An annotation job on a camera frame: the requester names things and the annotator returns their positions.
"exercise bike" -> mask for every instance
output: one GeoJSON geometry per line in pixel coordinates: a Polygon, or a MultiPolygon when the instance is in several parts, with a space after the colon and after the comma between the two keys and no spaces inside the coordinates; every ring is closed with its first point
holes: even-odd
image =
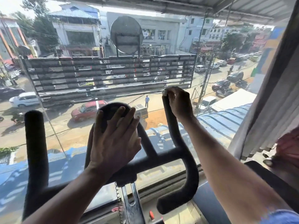
{"type": "MultiPolygon", "coordinates": [[[[146,224],[135,183],[138,173],[177,159],[183,160],[187,174],[186,182],[180,189],[159,197],[157,201],[157,210],[162,215],[189,202],[195,195],[198,188],[199,173],[196,162],[184,140],[182,139],[177,119],[170,108],[168,96],[164,96],[162,100],[169,127],[169,133],[175,148],[157,153],[151,144],[144,128],[139,123],[137,126],[137,132],[138,136],[141,137],[141,144],[147,156],[143,159],[129,162],[129,164],[116,172],[106,183],[109,184],[115,182],[116,186],[120,187],[122,190],[124,211],[122,212],[121,220],[126,224],[146,224]],[[135,201],[134,204],[130,204],[129,202],[128,194],[125,188],[126,184],[131,185],[132,195],[135,201]]],[[[125,112],[123,113],[124,117],[131,109],[127,104],[115,102],[100,108],[100,110],[103,111],[103,121],[101,126],[103,131],[107,128],[107,121],[113,117],[120,106],[124,106],[126,108],[125,112]]],[[[25,114],[25,131],[29,177],[22,217],[23,220],[34,213],[39,207],[41,207],[44,203],[50,200],[60,190],[69,184],[69,182],[67,182],[62,185],[48,187],[49,169],[47,147],[44,119],[41,112],[33,110],[25,114]]],[[[88,143],[87,145],[85,168],[90,162],[91,148],[92,142],[88,143]]],[[[151,223],[163,224],[164,221],[160,219],[151,223]]]]}

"white tarp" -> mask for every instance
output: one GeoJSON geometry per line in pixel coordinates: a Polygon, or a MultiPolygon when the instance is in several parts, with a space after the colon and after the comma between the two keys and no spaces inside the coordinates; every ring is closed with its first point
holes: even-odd
{"type": "Polygon", "coordinates": [[[251,104],[256,98],[256,94],[239,89],[237,92],[217,101],[210,107],[216,112],[251,104]]]}

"handlebar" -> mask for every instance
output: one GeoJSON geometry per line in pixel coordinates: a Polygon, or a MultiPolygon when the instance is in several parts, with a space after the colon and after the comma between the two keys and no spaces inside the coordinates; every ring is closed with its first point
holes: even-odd
{"type": "MultiPolygon", "coordinates": [[[[157,209],[161,214],[166,214],[173,209],[187,203],[196,193],[199,184],[199,174],[196,162],[186,146],[178,127],[176,117],[171,111],[168,96],[163,96],[163,105],[168,123],[169,133],[175,148],[157,153],[142,125],[137,126],[138,136],[141,138],[142,147],[146,157],[129,162],[125,167],[114,173],[106,184],[116,182],[122,187],[136,181],[137,174],[145,170],[161,166],[168,162],[182,159],[186,167],[186,182],[180,188],[161,196],[157,202],[157,209]]],[[[125,107],[123,117],[131,109],[129,105],[120,102],[107,104],[100,108],[103,111],[102,130],[107,127],[107,120],[111,119],[116,110],[125,107]]],[[[28,188],[24,204],[23,220],[55,196],[69,182],[54,187],[48,187],[48,159],[45,143],[45,128],[43,114],[39,111],[29,111],[25,114],[25,131],[28,154],[28,188]]],[[[90,162],[92,142],[88,142],[85,168],[90,162]]]]}

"forearm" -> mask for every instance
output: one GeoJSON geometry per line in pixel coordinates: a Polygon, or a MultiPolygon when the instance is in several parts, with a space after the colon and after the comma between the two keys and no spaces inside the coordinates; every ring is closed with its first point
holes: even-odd
{"type": "Polygon", "coordinates": [[[24,224],[78,223],[99,189],[109,179],[107,169],[88,166],[83,173],[29,216],[24,224]]]}
{"type": "Polygon", "coordinates": [[[269,210],[288,208],[267,183],[235,159],[196,118],[183,125],[207,180],[232,223],[256,222],[269,210]]]}

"motorcycle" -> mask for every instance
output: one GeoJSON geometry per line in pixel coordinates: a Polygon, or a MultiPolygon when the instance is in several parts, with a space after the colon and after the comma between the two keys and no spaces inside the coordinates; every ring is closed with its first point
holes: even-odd
{"type": "Polygon", "coordinates": [[[20,124],[24,122],[24,113],[19,112],[19,113],[13,113],[13,117],[11,118],[11,120],[15,123],[15,124],[20,124]]]}
{"type": "Polygon", "coordinates": [[[235,91],[231,88],[223,88],[216,91],[216,96],[223,98],[229,96],[230,94],[233,94],[234,92],[235,91]]]}
{"type": "Polygon", "coordinates": [[[248,86],[247,82],[244,81],[244,80],[239,80],[239,81],[237,81],[237,82],[235,83],[235,85],[236,85],[237,87],[242,88],[242,89],[246,89],[246,87],[248,86]]]}

